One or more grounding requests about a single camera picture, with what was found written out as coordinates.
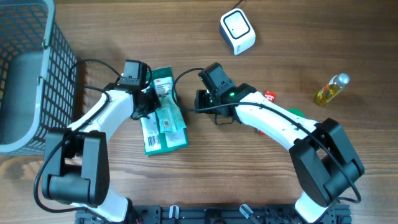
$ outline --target red object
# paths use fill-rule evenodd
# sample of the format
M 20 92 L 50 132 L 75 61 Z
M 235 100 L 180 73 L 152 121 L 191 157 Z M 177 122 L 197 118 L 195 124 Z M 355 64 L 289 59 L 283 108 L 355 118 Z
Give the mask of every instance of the red object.
M 276 97 L 276 93 L 271 92 L 271 91 L 266 91 L 264 93 L 264 96 L 266 97 L 267 100 L 274 102 L 275 101 L 275 97 Z

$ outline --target plastic bin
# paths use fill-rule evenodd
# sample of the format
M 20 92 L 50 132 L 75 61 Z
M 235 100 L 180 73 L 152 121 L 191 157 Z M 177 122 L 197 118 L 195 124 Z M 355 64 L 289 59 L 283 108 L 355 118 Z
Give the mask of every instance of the plastic bin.
M 0 1 L 0 154 L 43 154 L 47 130 L 71 123 L 75 62 L 52 0 Z

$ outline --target bottle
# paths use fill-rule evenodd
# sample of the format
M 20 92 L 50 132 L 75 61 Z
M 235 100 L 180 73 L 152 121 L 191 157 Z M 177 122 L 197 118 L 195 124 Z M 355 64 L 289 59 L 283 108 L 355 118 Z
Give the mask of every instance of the bottle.
M 315 103 L 319 106 L 325 106 L 333 97 L 339 94 L 349 83 L 349 76 L 345 73 L 331 78 L 330 82 L 315 95 Z

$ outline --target wooden tabletop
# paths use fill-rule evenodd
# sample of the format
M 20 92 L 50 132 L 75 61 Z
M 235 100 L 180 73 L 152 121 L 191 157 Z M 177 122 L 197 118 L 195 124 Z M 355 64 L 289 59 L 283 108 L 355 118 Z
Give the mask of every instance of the wooden tabletop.
M 363 202 L 351 205 L 354 223 L 397 223 L 398 3 L 247 0 L 240 7 L 256 43 L 235 56 L 219 21 L 236 2 L 61 0 L 56 19 L 80 58 L 104 60 L 120 72 L 125 59 L 172 66 L 175 77 L 219 62 L 236 84 L 276 92 L 283 108 L 337 120 L 366 169 L 356 182 Z M 115 79 L 101 65 L 87 67 L 88 85 L 102 88 Z M 343 72 L 351 77 L 347 89 L 327 107 L 315 105 L 314 94 Z M 191 73 L 177 89 L 182 103 L 193 106 L 204 86 Z M 99 94 L 78 98 L 80 114 Z M 151 157 L 144 155 L 140 122 L 123 122 L 108 144 L 111 186 L 136 205 L 264 205 L 300 197 L 289 153 L 271 138 L 243 124 L 216 126 L 206 114 L 184 118 L 190 146 Z M 73 213 L 50 214 L 34 203 L 42 158 L 0 157 L 0 223 L 73 223 Z M 354 197 L 351 190 L 344 195 Z

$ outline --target table surface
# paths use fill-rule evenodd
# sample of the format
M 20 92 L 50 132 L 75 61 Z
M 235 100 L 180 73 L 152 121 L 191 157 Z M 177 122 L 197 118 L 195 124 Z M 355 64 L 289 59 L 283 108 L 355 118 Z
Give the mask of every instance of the table surface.
M 354 223 L 398 220 L 398 3 L 396 1 L 252 1 L 240 5 L 256 31 L 253 48 L 233 55 L 219 33 L 220 17 L 236 1 L 57 1 L 57 22 L 76 55 L 172 66 L 174 76 L 222 64 L 238 85 L 277 93 L 283 108 L 342 124 L 365 168 L 356 185 L 363 202 L 351 205 Z M 351 83 L 327 107 L 314 94 L 339 73 Z M 84 82 L 115 79 L 87 65 Z M 204 86 L 192 73 L 177 87 L 193 106 Z M 85 91 L 78 112 L 99 94 Z M 140 122 L 126 120 L 108 144 L 111 186 L 136 205 L 264 205 L 294 203 L 302 193 L 289 153 L 252 127 L 213 124 L 184 113 L 190 146 L 147 157 Z M 74 214 L 49 214 L 32 197 L 42 156 L 0 157 L 0 223 L 73 223 Z M 344 195 L 354 197 L 351 190 Z M 46 201 L 55 208 L 65 207 Z

